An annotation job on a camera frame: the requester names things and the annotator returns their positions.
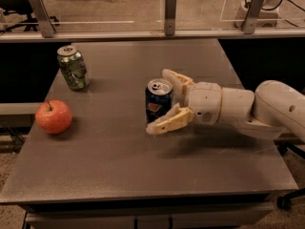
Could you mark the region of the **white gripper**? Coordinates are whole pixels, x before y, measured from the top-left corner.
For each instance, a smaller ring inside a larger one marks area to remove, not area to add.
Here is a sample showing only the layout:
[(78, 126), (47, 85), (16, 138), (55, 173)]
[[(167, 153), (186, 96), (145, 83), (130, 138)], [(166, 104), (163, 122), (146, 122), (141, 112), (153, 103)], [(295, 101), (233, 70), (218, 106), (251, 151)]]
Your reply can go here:
[(194, 84), (190, 77), (169, 69), (163, 69), (162, 76), (172, 84), (175, 99), (183, 102), (185, 98), (187, 107), (174, 104), (165, 115), (147, 125), (146, 132), (149, 135), (162, 135), (182, 129), (193, 120), (205, 125), (215, 124), (220, 114), (222, 98), (222, 89), (218, 84)]

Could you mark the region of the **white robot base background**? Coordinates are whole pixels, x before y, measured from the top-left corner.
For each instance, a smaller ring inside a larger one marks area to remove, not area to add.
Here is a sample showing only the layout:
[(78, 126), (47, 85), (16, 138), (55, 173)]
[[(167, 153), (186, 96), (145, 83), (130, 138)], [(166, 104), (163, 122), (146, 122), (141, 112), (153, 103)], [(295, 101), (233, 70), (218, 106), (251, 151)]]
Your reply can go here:
[[(257, 26), (260, 28), (274, 28), (279, 19), (279, 6), (283, 0), (265, 0), (258, 16)], [(240, 28), (248, 12), (250, 0), (241, 2), (235, 17), (235, 26)]]

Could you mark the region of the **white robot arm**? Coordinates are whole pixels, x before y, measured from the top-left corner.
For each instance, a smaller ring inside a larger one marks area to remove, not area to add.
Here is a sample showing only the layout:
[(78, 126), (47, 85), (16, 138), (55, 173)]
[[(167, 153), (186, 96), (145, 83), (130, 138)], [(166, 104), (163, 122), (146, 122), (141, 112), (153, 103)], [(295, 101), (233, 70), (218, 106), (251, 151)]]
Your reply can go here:
[(161, 135), (186, 127), (224, 123), (243, 135), (276, 139), (288, 130), (305, 141), (305, 96), (285, 83), (267, 80), (255, 91), (195, 83), (169, 69), (146, 88), (146, 132)]

